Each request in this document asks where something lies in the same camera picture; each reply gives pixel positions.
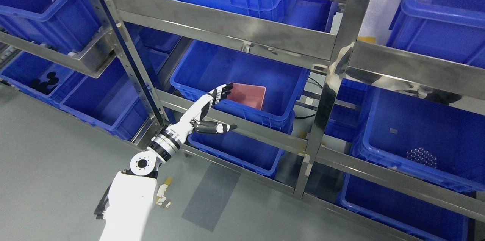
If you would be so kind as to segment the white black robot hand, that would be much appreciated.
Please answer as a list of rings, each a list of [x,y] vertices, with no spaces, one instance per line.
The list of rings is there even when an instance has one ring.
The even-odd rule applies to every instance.
[[[233,83],[222,84],[208,93],[202,95],[182,115],[180,120],[168,126],[160,134],[163,139],[168,139],[176,146],[181,146],[190,134],[196,132],[201,134],[223,134],[237,129],[237,125],[228,125],[221,122],[204,120],[213,106],[225,100],[231,94]]]

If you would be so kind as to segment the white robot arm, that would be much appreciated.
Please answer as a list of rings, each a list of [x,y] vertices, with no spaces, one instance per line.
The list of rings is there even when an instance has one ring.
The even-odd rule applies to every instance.
[[[131,159],[128,170],[115,175],[107,193],[108,206],[102,212],[101,241],[142,240],[159,187],[158,168],[175,156],[188,135],[165,130]]]

